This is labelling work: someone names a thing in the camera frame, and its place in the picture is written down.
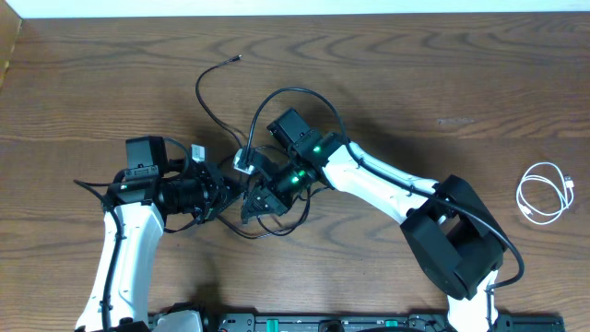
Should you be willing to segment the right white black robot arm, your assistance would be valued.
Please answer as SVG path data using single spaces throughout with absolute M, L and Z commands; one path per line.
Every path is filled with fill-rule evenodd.
M 286 214 L 296 194 L 315 183 L 351 194 L 398 223 L 422 271 L 446 294 L 454 330 L 494 328 L 493 292 L 509 244 L 469 183 L 454 175 L 437 182 L 400 171 L 337 133 L 271 133 L 289 162 L 254 186 L 243 203 L 243 220 Z

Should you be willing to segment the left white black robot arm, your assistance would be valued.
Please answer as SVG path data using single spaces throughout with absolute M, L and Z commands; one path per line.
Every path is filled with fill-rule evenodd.
M 173 160 L 119 171 L 99 197 L 104 242 L 97 275 L 77 331 L 148 330 L 152 269 L 168 216 L 191 214 L 190 225 L 215 219 L 242 185 L 211 162 Z

